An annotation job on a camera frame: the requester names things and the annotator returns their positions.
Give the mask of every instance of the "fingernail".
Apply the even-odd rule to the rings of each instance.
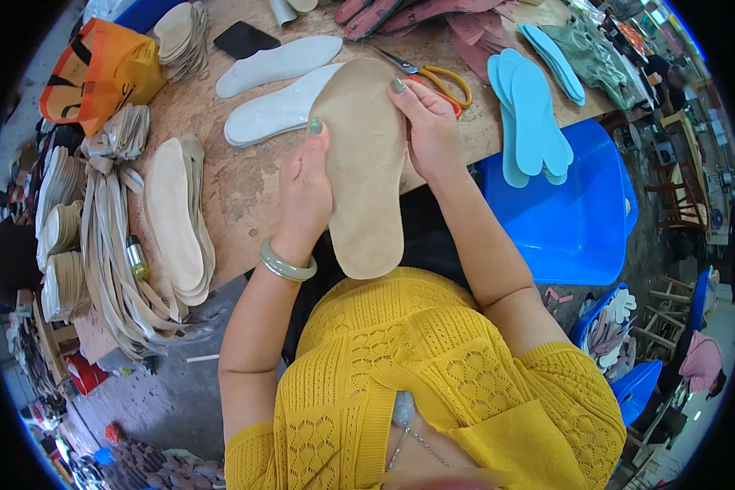
[[[394,80],[392,80],[392,83],[390,83],[390,87],[392,87],[392,92],[394,93],[401,93],[406,89],[406,85],[403,85],[399,78],[395,78]]]
[[[318,119],[313,119],[310,121],[310,134],[314,136],[320,135],[322,130],[323,126],[321,125],[321,121],[319,121]]]

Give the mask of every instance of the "small glass bottle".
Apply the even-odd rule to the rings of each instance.
[[[127,249],[127,264],[131,268],[131,274],[137,281],[144,281],[149,277],[149,266],[147,260],[144,259],[144,250],[142,250],[142,244],[138,242],[138,237],[133,234],[126,238],[125,248]]]

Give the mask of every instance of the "hand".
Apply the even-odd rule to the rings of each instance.
[[[388,88],[392,103],[411,122],[411,155],[414,170],[428,184],[446,182],[452,172],[462,172],[460,130],[450,103],[413,80],[393,81]],[[400,93],[396,88],[402,87]]]
[[[316,119],[310,128],[307,140],[281,163],[281,225],[270,243],[281,259],[297,267],[307,266],[332,217],[332,187],[324,172],[329,131]]]

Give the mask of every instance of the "jade bangle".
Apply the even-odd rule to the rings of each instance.
[[[272,251],[270,248],[271,239],[272,236],[269,236],[262,241],[262,262],[267,266],[267,269],[290,281],[302,282],[314,277],[316,270],[318,270],[318,264],[316,264],[316,259],[313,256],[310,256],[308,267],[292,266]]]

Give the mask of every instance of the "red bucket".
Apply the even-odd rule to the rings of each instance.
[[[87,359],[79,354],[66,358],[66,364],[68,364],[68,372],[71,373],[71,378],[73,378],[73,384],[79,389],[79,393],[85,397],[109,377],[109,374],[102,371],[98,365],[90,366]]]

